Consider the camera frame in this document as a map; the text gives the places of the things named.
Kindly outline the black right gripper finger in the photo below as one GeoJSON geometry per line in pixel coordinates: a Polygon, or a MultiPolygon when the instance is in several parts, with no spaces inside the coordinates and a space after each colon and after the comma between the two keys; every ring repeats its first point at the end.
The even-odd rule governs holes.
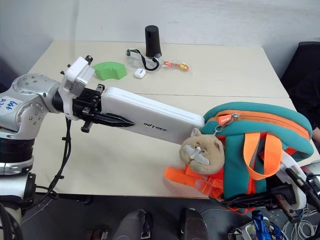
{"type": "Polygon", "coordinates": [[[231,208],[251,209],[272,205],[272,195],[269,193],[239,194],[228,198],[224,204],[231,208]]]}

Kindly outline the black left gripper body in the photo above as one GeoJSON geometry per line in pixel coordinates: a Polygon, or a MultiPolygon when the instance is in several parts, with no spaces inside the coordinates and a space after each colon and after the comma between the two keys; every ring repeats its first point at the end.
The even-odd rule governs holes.
{"type": "Polygon", "coordinates": [[[96,89],[85,87],[80,96],[73,99],[73,115],[84,121],[84,125],[81,127],[82,132],[89,132],[93,124],[93,115],[101,113],[101,96],[102,93],[97,92],[96,89]]]}

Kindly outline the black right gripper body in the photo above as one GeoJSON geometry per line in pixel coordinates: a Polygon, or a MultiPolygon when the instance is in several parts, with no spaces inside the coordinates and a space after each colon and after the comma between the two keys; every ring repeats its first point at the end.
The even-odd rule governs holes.
{"type": "Polygon", "coordinates": [[[266,205],[268,211],[280,209],[287,216],[290,223],[298,223],[299,215],[293,209],[296,203],[295,194],[291,186],[283,185],[271,188],[268,192],[270,203],[266,205]]]}

